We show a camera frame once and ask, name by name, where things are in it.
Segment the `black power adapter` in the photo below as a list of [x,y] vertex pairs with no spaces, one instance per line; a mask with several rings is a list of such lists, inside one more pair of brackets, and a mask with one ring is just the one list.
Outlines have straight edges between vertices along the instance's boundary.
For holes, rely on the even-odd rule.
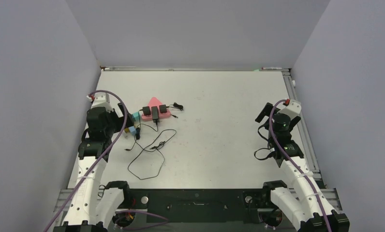
[[151,107],[151,116],[152,116],[152,121],[155,124],[158,124],[158,122],[159,122],[159,109],[157,106]]

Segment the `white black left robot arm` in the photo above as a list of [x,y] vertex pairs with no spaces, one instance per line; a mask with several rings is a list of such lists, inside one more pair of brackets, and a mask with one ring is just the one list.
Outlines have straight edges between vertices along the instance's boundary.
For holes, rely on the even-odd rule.
[[62,223],[53,228],[55,232],[106,232],[115,210],[131,203],[126,181],[112,181],[106,186],[107,194],[98,202],[99,186],[109,160],[112,145],[117,141],[113,135],[121,135],[132,115],[122,103],[119,117],[109,103],[93,102],[87,111],[87,128],[78,147],[78,172],[76,185],[61,206],[68,207]]

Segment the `pink triangular power strip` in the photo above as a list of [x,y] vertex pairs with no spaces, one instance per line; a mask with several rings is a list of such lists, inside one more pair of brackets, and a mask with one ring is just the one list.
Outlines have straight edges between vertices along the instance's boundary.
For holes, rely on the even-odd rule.
[[160,119],[169,118],[172,116],[167,105],[163,104],[156,97],[152,97],[147,106],[142,107],[141,119],[143,121],[158,122]]

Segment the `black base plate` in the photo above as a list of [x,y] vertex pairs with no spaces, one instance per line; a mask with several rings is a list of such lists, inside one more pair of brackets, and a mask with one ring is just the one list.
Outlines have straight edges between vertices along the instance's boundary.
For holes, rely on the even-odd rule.
[[248,189],[131,189],[119,209],[146,210],[170,222],[242,221],[278,225],[283,213],[262,188]]

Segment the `black tp-link adapter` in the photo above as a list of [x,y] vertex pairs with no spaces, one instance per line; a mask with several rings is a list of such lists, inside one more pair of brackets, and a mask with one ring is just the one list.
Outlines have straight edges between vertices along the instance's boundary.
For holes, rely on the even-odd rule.
[[159,110],[161,114],[166,114],[167,113],[167,106],[165,104],[162,104],[159,106]]
[[143,111],[143,115],[144,115],[144,116],[149,116],[149,115],[151,115],[151,109],[150,109],[149,106],[144,106],[144,107],[142,108],[142,111]]

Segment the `aluminium frame rail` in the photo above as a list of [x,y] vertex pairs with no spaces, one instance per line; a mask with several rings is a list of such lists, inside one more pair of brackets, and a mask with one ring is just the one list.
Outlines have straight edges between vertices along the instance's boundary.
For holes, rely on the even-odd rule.
[[[284,79],[289,97],[296,101],[300,101],[296,94],[296,88],[294,85],[295,81],[291,77],[291,69],[287,69],[287,68],[283,69],[282,75],[283,75],[283,79]],[[321,175],[318,161],[312,146],[312,142],[307,129],[306,122],[304,120],[302,113],[300,114],[300,116],[301,116],[301,120],[297,124],[297,126],[298,126],[298,131],[300,133],[300,138],[305,150],[304,154],[306,156],[309,167],[312,168],[312,171],[314,172],[314,178],[318,181],[323,182],[322,175]]]

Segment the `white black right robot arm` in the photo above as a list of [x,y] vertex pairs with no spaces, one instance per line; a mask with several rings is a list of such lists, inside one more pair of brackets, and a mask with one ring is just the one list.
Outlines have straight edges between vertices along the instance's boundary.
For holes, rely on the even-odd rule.
[[350,221],[344,213],[339,213],[327,200],[313,178],[307,161],[299,145],[292,139],[291,132],[301,120],[301,104],[292,99],[280,100],[284,108],[266,103],[255,119],[268,130],[269,154],[264,160],[273,158],[286,180],[265,182],[261,202],[274,209],[259,215],[266,228],[276,229],[278,214],[285,215],[298,232],[347,232]]

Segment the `teal block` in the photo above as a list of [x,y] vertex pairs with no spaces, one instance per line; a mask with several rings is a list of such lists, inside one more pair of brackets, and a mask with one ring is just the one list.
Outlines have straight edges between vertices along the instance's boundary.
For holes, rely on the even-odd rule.
[[139,112],[135,112],[135,113],[132,114],[132,120],[133,120],[133,122],[140,120]]

